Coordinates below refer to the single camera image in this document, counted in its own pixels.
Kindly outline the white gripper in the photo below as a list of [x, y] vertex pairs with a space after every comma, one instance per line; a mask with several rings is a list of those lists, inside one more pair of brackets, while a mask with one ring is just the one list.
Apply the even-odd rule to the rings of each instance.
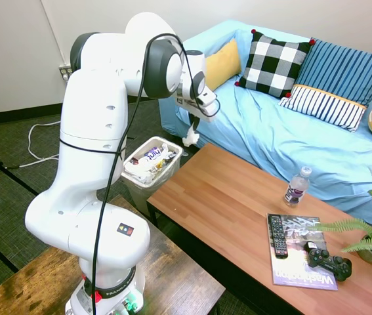
[[192, 131], [197, 130], [201, 119], [207, 122], [212, 122], [218, 113], [217, 95], [208, 94], [200, 95], [196, 100], [182, 98], [175, 95], [176, 105], [186, 111], [186, 120], [190, 120]]

